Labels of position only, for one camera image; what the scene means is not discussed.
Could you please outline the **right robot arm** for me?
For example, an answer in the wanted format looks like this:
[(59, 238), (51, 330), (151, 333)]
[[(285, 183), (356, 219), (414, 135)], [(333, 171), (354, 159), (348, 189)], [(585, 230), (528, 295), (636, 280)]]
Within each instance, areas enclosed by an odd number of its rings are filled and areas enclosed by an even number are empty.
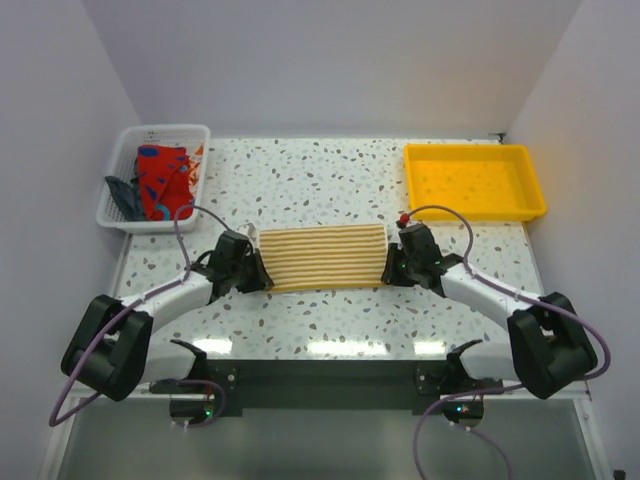
[(566, 296), (519, 291), (475, 269), (465, 256), (442, 254), (426, 225), (402, 219), (397, 226), (399, 240), (388, 247), (384, 284), (419, 286), (464, 304), (508, 334), (502, 344), (476, 339), (452, 349), (444, 385), (464, 393), (491, 381), (518, 382), (547, 399), (596, 369), (594, 347)]

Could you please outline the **yellow striped Doraemon towel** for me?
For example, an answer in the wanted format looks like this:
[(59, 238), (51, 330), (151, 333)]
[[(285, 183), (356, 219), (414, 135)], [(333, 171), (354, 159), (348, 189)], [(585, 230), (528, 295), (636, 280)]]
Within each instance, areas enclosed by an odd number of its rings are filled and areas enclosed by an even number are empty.
[(388, 249), (382, 224), (262, 230), (258, 240), (274, 292), (382, 285)]

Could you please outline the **red patterned towel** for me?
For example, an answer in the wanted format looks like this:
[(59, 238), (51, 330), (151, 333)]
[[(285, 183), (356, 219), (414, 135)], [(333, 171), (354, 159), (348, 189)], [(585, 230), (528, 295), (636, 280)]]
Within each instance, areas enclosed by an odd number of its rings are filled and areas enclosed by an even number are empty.
[(137, 150), (137, 179), (150, 221), (186, 219), (192, 212), (190, 157), (184, 147), (144, 144)]

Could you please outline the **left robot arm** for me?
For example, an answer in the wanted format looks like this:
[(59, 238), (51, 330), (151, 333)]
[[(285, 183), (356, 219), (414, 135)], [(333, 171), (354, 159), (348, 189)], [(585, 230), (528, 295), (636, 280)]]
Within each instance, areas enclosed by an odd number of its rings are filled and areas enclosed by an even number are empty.
[(272, 286), (260, 250), (247, 236), (225, 231), (214, 249), (156, 289), (122, 299), (95, 297), (63, 355), (61, 370), (113, 401), (125, 399), (140, 384), (158, 381), (197, 392), (207, 383), (207, 354), (181, 340), (152, 347), (154, 332), (233, 289), (252, 293)]

